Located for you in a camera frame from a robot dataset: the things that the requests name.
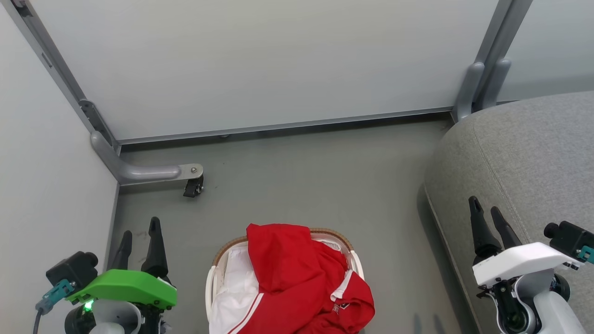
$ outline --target gray fabric upholstery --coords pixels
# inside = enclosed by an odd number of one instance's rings
[[[594,231],[594,92],[508,103],[465,118],[438,146],[425,190],[482,333],[499,333],[492,301],[475,297],[468,197],[477,196],[486,212],[498,206],[525,243],[548,244],[543,229],[550,222]],[[594,333],[594,266],[560,274],[571,285],[574,312]]]

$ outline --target white panel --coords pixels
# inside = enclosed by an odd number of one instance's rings
[[[497,0],[31,0],[117,139],[451,106]]]
[[[498,100],[594,90],[594,1],[534,0]]]
[[[0,331],[30,333],[46,270],[84,250],[101,271],[117,183],[1,5],[0,73]],[[39,332],[63,333],[70,309],[60,302]]]

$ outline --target gray metal bracket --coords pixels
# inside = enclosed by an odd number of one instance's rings
[[[91,133],[91,146],[120,185],[199,179],[204,176],[204,168],[199,163],[166,166],[131,165],[123,161],[113,151],[113,148],[98,131]],[[196,187],[195,194],[202,192],[202,182],[199,182]]]
[[[479,93],[475,102],[476,110],[483,110],[497,105],[497,96],[503,86],[505,77],[511,67],[511,60],[499,59],[491,71],[490,78],[487,79],[485,86]]]
[[[483,72],[485,71],[485,64],[476,62],[468,67],[462,86],[458,92],[456,103],[451,110],[451,115],[454,122],[461,121],[464,117],[472,113],[472,99],[475,96],[476,89],[479,86]]]
[[[107,143],[110,146],[113,146],[113,149],[115,149],[117,147],[118,142],[115,140],[111,131],[109,131],[109,128],[103,121],[103,118],[101,117],[101,114],[99,114],[99,111],[95,106],[95,103],[87,99],[81,99],[80,101],[78,101],[78,105],[80,106],[80,109],[83,111],[84,115],[87,117],[89,122],[91,122],[91,125],[93,126],[95,131],[100,132],[105,137]]]

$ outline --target black wheel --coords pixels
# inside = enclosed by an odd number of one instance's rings
[[[186,183],[184,196],[185,197],[196,197],[202,193],[204,189],[204,175],[199,178],[189,179]]]

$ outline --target metal bar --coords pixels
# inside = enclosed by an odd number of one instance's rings
[[[10,14],[25,39],[29,42],[47,71],[52,76],[66,99],[70,102],[78,117],[89,132],[99,130],[105,135],[108,143],[116,150],[119,146],[108,126],[99,115],[97,107],[93,105],[93,113],[85,112],[80,104],[87,103],[82,88],[78,85],[74,75],[68,68],[60,51],[54,44],[41,19],[35,12],[29,0],[0,0]]]
[[[497,32],[499,32],[499,29],[501,28],[501,23],[503,23],[503,19],[505,18],[505,15],[507,15],[511,2],[512,0],[499,0],[499,2],[497,2],[497,6],[491,17],[489,27],[486,29],[485,37],[483,38],[479,52],[476,54],[475,62],[484,63],[486,61],[489,51],[491,51],[491,48],[493,47]]]
[[[66,100],[70,103],[80,120],[83,122],[84,126],[88,129],[89,132],[93,131],[94,128],[91,125],[91,122],[87,119],[83,111],[80,109],[78,105],[78,100],[74,95],[72,95],[70,89],[68,88],[68,85],[66,85],[66,82],[64,82],[62,77],[57,72],[56,68],[54,66],[50,67],[48,63],[45,61],[43,56],[43,48],[31,32],[31,30],[29,29],[29,27],[27,27],[27,24],[23,20],[21,14],[17,11],[15,5],[11,2],[11,0],[0,0],[0,2],[8,12],[8,15],[10,15],[14,23],[17,25],[18,29],[21,31],[21,34],[23,34],[27,42],[29,42],[29,45],[31,46],[33,51],[35,51],[35,54],[37,55],[37,57],[39,57],[39,60],[45,66],[46,70],[49,72],[56,85],[58,85],[58,87],[62,91],[62,94],[64,94]]]
[[[203,176],[204,173],[204,168],[198,163],[165,166],[131,165],[113,151],[98,131],[91,133],[91,146],[120,185],[195,179]]]
[[[485,64],[481,62],[472,64],[469,66],[468,70],[466,70],[466,76],[464,77],[464,81],[458,92],[456,104],[451,111],[454,122],[459,122],[464,117],[472,114],[472,99],[484,71]]]
[[[322,119],[321,121],[307,121],[307,122],[285,123],[285,124],[276,124],[276,125],[263,125],[263,126],[259,126],[259,127],[236,128],[236,129],[229,129],[229,130],[215,130],[215,131],[203,131],[203,132],[195,132],[195,133],[168,134],[165,136],[120,139],[120,140],[118,140],[118,143],[120,145],[129,145],[129,144],[140,144],[140,143],[154,143],[154,142],[158,142],[158,141],[168,141],[168,140],[202,138],[202,137],[211,137],[211,136],[226,136],[229,134],[250,133],[250,132],[257,132],[257,131],[282,130],[282,129],[289,129],[289,128],[313,127],[316,125],[340,124],[340,123],[359,122],[359,121],[371,121],[374,119],[389,119],[389,118],[397,118],[397,117],[404,117],[404,116],[434,114],[437,112],[450,112],[451,110],[452,110],[452,107],[447,106],[447,107],[440,107],[440,108],[418,109],[418,110],[411,110],[411,111],[388,112],[385,114],[373,114],[373,115],[365,115],[365,116]]]
[[[491,50],[486,57],[485,72],[475,93],[475,101],[480,95],[484,96],[483,90],[487,82],[492,80],[492,72],[496,67],[497,61],[505,57],[531,4],[532,0],[512,0],[499,31],[497,31]]]
[[[497,105],[497,96],[503,86],[505,77],[511,67],[509,59],[500,59],[495,63],[495,68],[491,71],[491,79],[486,82],[485,87],[480,92],[475,103],[476,110],[483,110]]]
[[[64,61],[62,54],[58,50],[58,47],[56,47],[48,31],[43,26],[43,23],[41,22],[41,19],[37,15],[37,12],[31,5],[31,2],[29,0],[19,1],[21,3],[24,3],[24,5],[29,9],[29,12],[31,13],[31,16],[23,17],[23,21],[25,22],[27,27],[29,27],[29,30],[31,30],[31,33],[39,42],[39,45],[41,45],[44,53],[48,56],[49,60],[56,67],[56,70],[60,75],[60,78],[62,78],[64,83],[66,83],[68,90],[72,93],[72,95],[74,95],[76,100],[85,99],[86,97],[83,93],[83,90],[78,85],[78,82],[76,81],[74,75],[68,68],[66,61]]]

